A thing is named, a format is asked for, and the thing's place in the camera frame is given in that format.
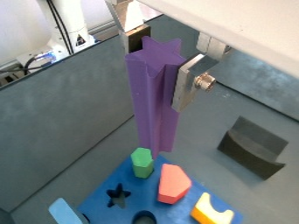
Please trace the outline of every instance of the metal bracket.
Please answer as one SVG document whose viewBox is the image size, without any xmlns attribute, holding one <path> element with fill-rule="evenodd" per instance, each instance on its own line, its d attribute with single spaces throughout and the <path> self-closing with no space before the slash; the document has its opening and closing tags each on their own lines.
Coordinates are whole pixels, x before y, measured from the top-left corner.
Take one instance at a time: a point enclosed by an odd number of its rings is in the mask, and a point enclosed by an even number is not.
<svg viewBox="0 0 299 224">
<path fill-rule="evenodd" d="M 212 89 L 216 80 L 206 71 L 217 65 L 228 50 L 225 44 L 204 33 L 200 33 L 196 48 L 200 53 L 184 62 L 177 73 L 172 96 L 172 108 L 177 112 L 190 103 L 198 88 L 205 91 Z"/>
<path fill-rule="evenodd" d="M 125 53 L 142 49 L 142 36 L 150 36 L 150 27 L 144 24 L 142 13 L 134 0 L 106 0 L 106 7 L 118 29 Z"/>
</svg>

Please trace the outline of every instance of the gray wall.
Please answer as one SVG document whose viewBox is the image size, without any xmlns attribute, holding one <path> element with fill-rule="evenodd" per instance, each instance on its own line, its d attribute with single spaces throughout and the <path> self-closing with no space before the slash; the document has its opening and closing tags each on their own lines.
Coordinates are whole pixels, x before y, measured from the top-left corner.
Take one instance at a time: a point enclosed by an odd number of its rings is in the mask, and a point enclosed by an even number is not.
<svg viewBox="0 0 299 224">
<path fill-rule="evenodd" d="M 132 116 L 118 37 L 0 91 L 0 207 L 9 212 Z"/>
</svg>

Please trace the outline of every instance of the screw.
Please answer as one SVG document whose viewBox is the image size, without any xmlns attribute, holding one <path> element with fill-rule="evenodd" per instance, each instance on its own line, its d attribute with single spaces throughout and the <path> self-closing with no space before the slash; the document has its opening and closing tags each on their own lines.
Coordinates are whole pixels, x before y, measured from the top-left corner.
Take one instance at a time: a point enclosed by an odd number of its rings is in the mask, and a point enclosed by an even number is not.
<svg viewBox="0 0 299 224">
<path fill-rule="evenodd" d="M 209 75 L 209 73 L 202 73 L 200 76 L 194 77 L 193 84 L 196 88 L 210 91 L 216 79 Z"/>
</svg>

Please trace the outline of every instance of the cable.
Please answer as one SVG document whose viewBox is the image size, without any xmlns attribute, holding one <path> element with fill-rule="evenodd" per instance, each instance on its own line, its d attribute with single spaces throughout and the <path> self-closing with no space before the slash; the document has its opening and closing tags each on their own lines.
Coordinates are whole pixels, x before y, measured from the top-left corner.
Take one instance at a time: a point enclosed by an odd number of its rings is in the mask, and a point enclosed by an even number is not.
<svg viewBox="0 0 299 224">
<path fill-rule="evenodd" d="M 34 58 L 34 57 L 30 57 L 30 58 L 28 59 L 28 61 L 25 62 L 24 67 L 22 67 L 22 69 L 24 69 L 24 75 L 28 74 L 28 67 L 29 67 L 29 65 L 30 65 L 34 61 L 36 61 L 36 58 Z"/>
<path fill-rule="evenodd" d="M 50 1 L 50 0 L 46 0 L 46 3 L 48 3 L 49 8 L 50 8 L 50 14 L 52 14 L 52 16 L 53 16 L 53 19 L 54 19 L 56 25 L 57 25 L 57 27 L 58 27 L 58 29 L 60 29 L 60 35 L 61 35 L 61 38 L 62 38 L 62 41 L 64 41 L 64 45 L 66 46 L 66 48 L 68 48 L 68 52 L 69 52 L 69 55 L 70 55 L 69 45 L 68 45 L 68 43 L 66 43 L 66 40 L 65 40 L 65 37 L 64 37 L 62 31 L 61 31 L 61 26 L 60 26 L 60 23 L 58 23 L 58 21 L 57 21 L 57 18 L 56 18 L 54 12 L 53 12 L 53 8 L 52 8 L 52 1 Z"/>
<path fill-rule="evenodd" d="M 48 65 L 49 65 L 49 62 L 46 62 L 41 66 L 33 66 L 33 67 L 28 67 L 28 68 L 18 68 L 18 69 L 14 69 L 14 70 L 0 70 L 0 74 L 13 73 L 13 72 L 22 72 L 22 71 L 28 71 L 28 70 L 33 70 L 33 69 L 40 69 L 40 68 L 46 67 Z"/>
<path fill-rule="evenodd" d="M 52 0 L 48 0 L 48 1 L 49 1 L 49 3 L 50 3 L 50 6 L 52 6 L 54 12 L 56 12 L 56 15 L 57 15 L 57 17 L 58 17 L 60 24 L 61 24 L 61 26 L 62 26 L 62 29 L 64 29 L 64 32 L 65 32 L 65 35 L 66 35 L 66 39 L 68 39 L 68 42 L 69 42 L 69 50 L 70 50 L 70 53 L 73 53 L 73 49 L 72 49 L 72 45 L 70 45 L 70 37 L 69 37 L 69 33 L 68 33 L 68 30 L 66 30 L 66 27 L 65 27 L 65 25 L 64 25 L 64 23 L 62 23 L 62 21 L 61 21 L 61 15 L 60 15 L 60 13 L 57 12 L 57 9 L 56 9 L 56 7 L 54 7 L 54 4 L 53 4 Z"/>
</svg>

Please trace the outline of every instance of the gray table surface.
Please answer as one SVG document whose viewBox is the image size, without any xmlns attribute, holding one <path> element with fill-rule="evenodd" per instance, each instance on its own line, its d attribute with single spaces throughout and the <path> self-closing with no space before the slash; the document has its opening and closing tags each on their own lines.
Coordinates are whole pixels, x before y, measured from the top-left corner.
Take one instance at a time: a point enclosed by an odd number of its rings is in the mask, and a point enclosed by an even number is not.
<svg viewBox="0 0 299 224">
<path fill-rule="evenodd" d="M 216 150 L 238 116 L 288 141 L 277 158 L 285 167 L 268 180 Z M 297 223 L 297 133 L 294 120 L 216 84 L 181 112 L 173 151 L 162 155 L 242 213 L 244 224 Z M 136 122 L 130 119 L 13 211 L 15 223 L 53 224 L 49 204 L 62 197 L 77 206 L 136 147 Z"/>
</svg>

